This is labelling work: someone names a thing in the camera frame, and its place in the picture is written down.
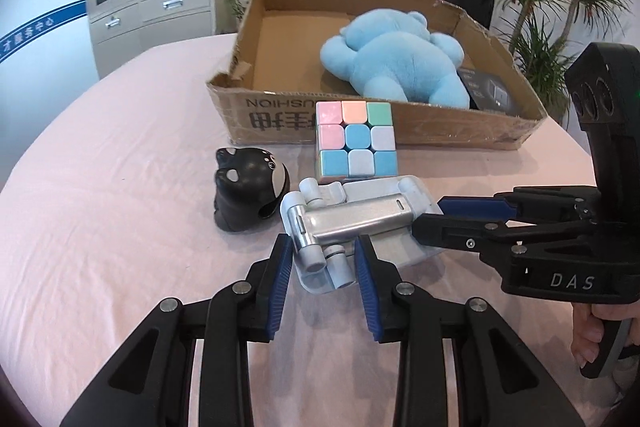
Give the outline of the person's right hand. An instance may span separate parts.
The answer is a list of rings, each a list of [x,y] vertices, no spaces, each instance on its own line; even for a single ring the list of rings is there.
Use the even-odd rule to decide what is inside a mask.
[[[599,345],[604,335],[604,321],[630,320],[626,346],[640,343],[640,305],[588,305],[573,303],[573,338],[570,352],[582,369],[592,363],[599,354]]]

